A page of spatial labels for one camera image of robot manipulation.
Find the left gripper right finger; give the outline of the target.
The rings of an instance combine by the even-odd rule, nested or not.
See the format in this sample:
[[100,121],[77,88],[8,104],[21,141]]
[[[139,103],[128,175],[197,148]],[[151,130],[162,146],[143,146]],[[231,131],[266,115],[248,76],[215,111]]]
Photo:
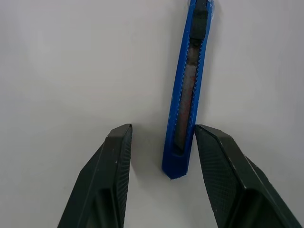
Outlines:
[[218,228],[303,228],[230,135],[201,124],[196,125],[195,135]]

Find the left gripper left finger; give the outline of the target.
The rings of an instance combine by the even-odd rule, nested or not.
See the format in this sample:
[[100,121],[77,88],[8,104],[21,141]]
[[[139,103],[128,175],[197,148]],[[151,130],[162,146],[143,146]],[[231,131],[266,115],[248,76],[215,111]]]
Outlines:
[[57,228],[124,228],[132,125],[114,128],[79,173]]

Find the blue utility cutter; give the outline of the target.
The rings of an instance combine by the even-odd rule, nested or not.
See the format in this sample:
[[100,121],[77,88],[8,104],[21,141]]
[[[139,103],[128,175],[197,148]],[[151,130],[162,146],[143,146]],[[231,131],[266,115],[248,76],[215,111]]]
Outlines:
[[214,0],[190,0],[161,165],[170,179],[180,178],[188,172],[213,10]]

